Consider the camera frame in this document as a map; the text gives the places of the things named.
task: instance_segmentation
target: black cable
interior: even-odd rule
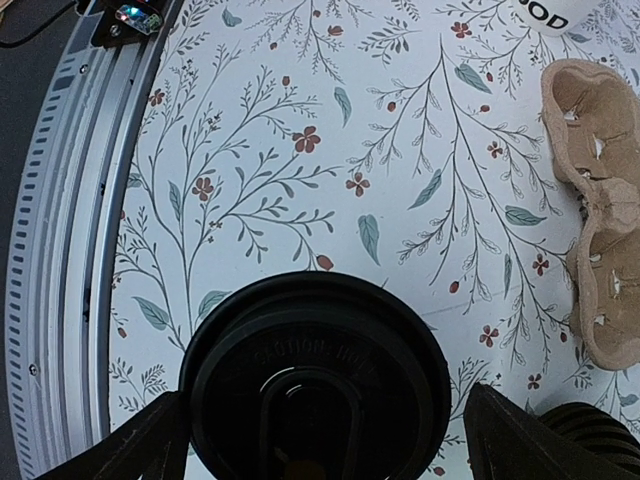
[[[75,0],[66,4],[58,12],[56,12],[49,20],[44,22],[42,25],[40,25],[38,28],[36,28],[33,32],[31,32],[29,35],[27,35],[23,39],[18,40],[17,42],[11,42],[11,43],[0,42],[0,48],[17,48],[21,45],[24,45],[28,41],[40,35],[44,30],[46,30],[49,26],[51,26],[53,22],[58,20],[58,18],[64,15],[64,13],[67,10],[69,10],[71,7],[73,7],[75,4],[76,4]]]

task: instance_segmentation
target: screw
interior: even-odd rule
[[[122,28],[120,28],[120,25],[111,25],[111,28],[109,29],[109,33],[111,34],[112,37],[119,37],[120,34],[122,33]]]

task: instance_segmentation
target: green leaf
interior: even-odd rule
[[[142,186],[142,175],[139,173],[130,173],[127,180],[127,188],[139,188]]]
[[[167,328],[167,325],[169,325],[169,314],[167,312],[155,303],[145,300],[144,298],[133,297],[133,299],[138,302],[142,315],[144,315],[144,318],[147,319],[151,326],[160,331]]]
[[[378,230],[378,221],[373,215],[362,215],[358,219],[358,228],[360,228],[360,240],[365,250],[374,262],[379,266],[378,260],[378,240],[380,239],[380,230]]]
[[[580,35],[579,33],[567,32],[567,36],[577,43],[587,43],[590,41],[590,38],[585,37],[584,35]]]
[[[240,167],[236,167],[236,172],[238,173],[238,176],[240,177],[240,181],[242,183],[244,183],[244,170],[242,170]]]
[[[227,27],[232,27],[232,28],[242,23],[242,19],[240,17],[233,16],[226,7],[222,12],[222,21]]]
[[[295,193],[293,192],[293,188],[291,188],[288,184],[286,184],[285,182],[280,182],[280,185],[282,185],[282,188],[284,188],[284,191],[287,194],[287,197],[293,198],[295,196]]]
[[[427,185],[425,189],[420,192],[420,195],[418,195],[416,201],[413,202],[413,205],[409,207],[409,210],[411,210],[412,208],[420,207],[431,200],[431,197],[433,197],[434,193],[436,193],[438,188],[440,188],[440,185],[442,185],[442,170],[438,169],[433,174],[433,177],[431,177],[429,185]]]
[[[481,92],[491,93],[491,89],[487,87],[480,75],[478,75],[468,63],[463,63],[459,67],[456,67],[455,72],[456,76],[467,85],[471,85]]]
[[[626,397],[620,397],[620,406],[630,407],[631,405],[635,405],[638,402],[638,400],[640,400],[638,396],[631,393]]]
[[[169,200],[173,207],[173,212],[176,214],[176,220],[180,221],[181,209],[180,209],[180,189],[178,186],[169,180]]]
[[[342,118],[343,123],[342,123],[342,128],[346,127],[347,122],[349,121],[349,117],[351,117],[351,101],[349,100],[349,96],[347,95],[347,92],[344,91],[344,88],[341,87],[336,87],[335,90],[333,91],[333,96],[336,99],[336,102],[338,102],[338,105],[340,105],[340,108],[342,109]]]
[[[509,287],[511,286],[511,272],[513,271],[513,262],[508,253],[504,254],[504,298],[507,298]]]
[[[204,318],[209,315],[213,310],[213,307],[224,300],[229,293],[231,292],[221,292],[218,290],[212,290],[207,293],[200,302],[200,307],[198,307],[198,316]]]
[[[518,227],[532,227],[538,225],[547,217],[536,217],[529,210],[521,207],[507,205],[505,208],[507,222]]]

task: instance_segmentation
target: black plastic part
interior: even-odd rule
[[[102,442],[38,480],[182,480],[189,446],[183,394],[167,392]]]
[[[472,387],[464,424],[475,480],[640,479],[558,435],[487,385]]]
[[[132,43],[141,43],[147,40],[147,36],[116,19],[116,11],[122,5],[136,5],[141,9],[152,8],[161,15],[167,5],[167,0],[153,0],[153,2],[140,2],[139,0],[101,0],[104,5],[104,13],[91,38],[94,47],[113,48]],[[113,27],[117,27],[117,36],[113,35]]]
[[[608,413],[593,405],[574,402],[548,411],[539,420],[594,455],[640,475],[640,443]]]
[[[334,273],[235,293],[197,330],[180,388],[194,448],[219,480],[287,478],[304,462],[331,479],[412,480],[451,409],[447,365],[421,319]]]

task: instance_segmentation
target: black bracket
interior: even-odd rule
[[[158,13],[163,17],[166,7],[166,0],[100,0],[104,6],[102,18],[96,27],[96,31],[91,38],[94,47],[113,48],[132,43],[141,43],[149,38],[135,28],[126,25],[118,20],[116,13],[125,5],[132,5],[136,8],[152,14]]]
[[[38,480],[182,480],[189,420],[181,392],[160,395],[93,448]]]

